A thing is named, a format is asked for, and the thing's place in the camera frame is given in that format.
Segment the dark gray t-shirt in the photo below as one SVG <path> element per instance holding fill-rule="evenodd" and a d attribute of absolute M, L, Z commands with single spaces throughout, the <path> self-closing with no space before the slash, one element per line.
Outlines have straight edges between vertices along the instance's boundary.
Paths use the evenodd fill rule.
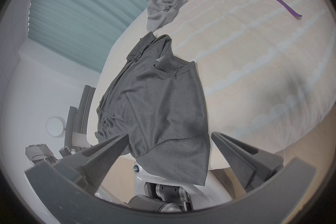
<path fill-rule="evenodd" d="M 204 186 L 210 140 L 195 62 L 175 57 L 171 38 L 152 32 L 126 59 L 97 108 L 99 142 L 128 133 L 122 154 L 131 153 L 145 171 Z"/>

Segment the crumpled gray clothing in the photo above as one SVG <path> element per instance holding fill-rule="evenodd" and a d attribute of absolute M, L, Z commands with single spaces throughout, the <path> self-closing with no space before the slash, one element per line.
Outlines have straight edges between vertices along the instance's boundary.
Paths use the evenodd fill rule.
<path fill-rule="evenodd" d="M 147 31 L 154 32 L 173 21 L 179 8 L 188 0 L 149 0 L 147 6 Z"/>
<path fill-rule="evenodd" d="M 204 186 L 210 156 L 204 93 L 195 62 L 175 57 L 168 35 L 140 39 L 97 113 L 99 142 L 128 133 L 122 155 L 131 153 L 150 174 Z"/>

